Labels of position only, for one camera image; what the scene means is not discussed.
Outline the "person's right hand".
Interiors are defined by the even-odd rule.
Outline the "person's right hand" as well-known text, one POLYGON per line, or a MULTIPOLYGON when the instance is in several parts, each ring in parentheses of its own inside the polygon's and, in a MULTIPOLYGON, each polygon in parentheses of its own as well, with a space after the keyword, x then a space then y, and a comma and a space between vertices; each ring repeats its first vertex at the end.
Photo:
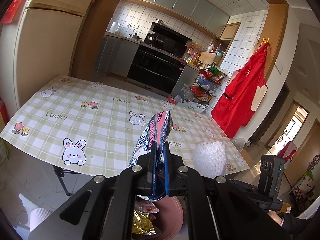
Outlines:
POLYGON ((268 211, 267 213, 278 225, 282 226, 283 225, 283 222, 284 222, 284 219, 281 218, 277 213, 276 211, 268 211))

